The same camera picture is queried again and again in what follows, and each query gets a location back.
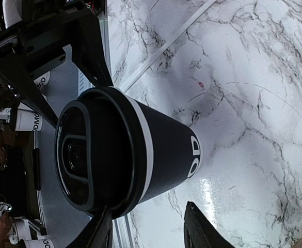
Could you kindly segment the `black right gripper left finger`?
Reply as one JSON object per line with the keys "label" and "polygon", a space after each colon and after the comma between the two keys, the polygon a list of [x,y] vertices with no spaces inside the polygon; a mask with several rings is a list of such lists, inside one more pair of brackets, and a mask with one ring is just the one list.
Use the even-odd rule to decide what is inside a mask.
{"label": "black right gripper left finger", "polygon": [[91,221],[74,240],[74,247],[112,247],[112,211],[108,206],[96,211]]}

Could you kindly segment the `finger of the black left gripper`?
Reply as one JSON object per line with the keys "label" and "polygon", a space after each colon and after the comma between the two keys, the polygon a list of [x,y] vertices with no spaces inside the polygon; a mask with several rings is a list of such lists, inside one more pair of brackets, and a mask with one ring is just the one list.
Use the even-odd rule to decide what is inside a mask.
{"label": "finger of the black left gripper", "polygon": [[16,97],[56,127],[58,117],[42,96],[34,80],[59,66],[59,54],[26,55],[7,53],[0,56],[0,78]]}
{"label": "finger of the black left gripper", "polygon": [[94,86],[113,86],[105,61],[98,17],[90,10],[80,10],[73,30],[72,61]]}

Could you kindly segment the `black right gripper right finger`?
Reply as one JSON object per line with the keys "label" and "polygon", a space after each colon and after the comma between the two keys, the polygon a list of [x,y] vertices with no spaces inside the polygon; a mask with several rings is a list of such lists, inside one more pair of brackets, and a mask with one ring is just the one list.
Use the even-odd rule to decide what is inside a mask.
{"label": "black right gripper right finger", "polygon": [[234,248],[192,201],[187,202],[185,209],[184,245],[193,248]]}

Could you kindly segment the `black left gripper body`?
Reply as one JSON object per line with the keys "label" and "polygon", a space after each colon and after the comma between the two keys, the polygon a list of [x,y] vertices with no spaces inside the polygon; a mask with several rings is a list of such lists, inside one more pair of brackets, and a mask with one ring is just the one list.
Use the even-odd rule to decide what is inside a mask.
{"label": "black left gripper body", "polygon": [[9,1],[21,20],[5,27],[4,21],[11,15],[4,11],[3,3],[0,1],[0,56],[11,52],[59,54],[59,64],[66,59],[63,47],[73,40],[78,12],[91,11],[84,1]]}

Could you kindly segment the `black paper coffee cup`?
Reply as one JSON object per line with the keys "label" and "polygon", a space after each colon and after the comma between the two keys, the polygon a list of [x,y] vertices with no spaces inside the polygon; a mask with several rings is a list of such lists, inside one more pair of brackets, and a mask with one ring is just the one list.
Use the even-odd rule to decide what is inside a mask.
{"label": "black paper coffee cup", "polygon": [[146,145],[146,177],[140,203],[190,179],[199,169],[202,144],[179,121],[127,97],[137,114]]}

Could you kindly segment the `black plastic cup lid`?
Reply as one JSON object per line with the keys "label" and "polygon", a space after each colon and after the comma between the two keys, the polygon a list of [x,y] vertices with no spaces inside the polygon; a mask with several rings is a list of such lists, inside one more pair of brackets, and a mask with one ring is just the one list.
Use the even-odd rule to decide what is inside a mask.
{"label": "black plastic cup lid", "polygon": [[138,203],[146,176],[146,145],[137,114],[114,87],[91,88],[58,119],[54,156],[60,188],[71,206],[113,218]]}

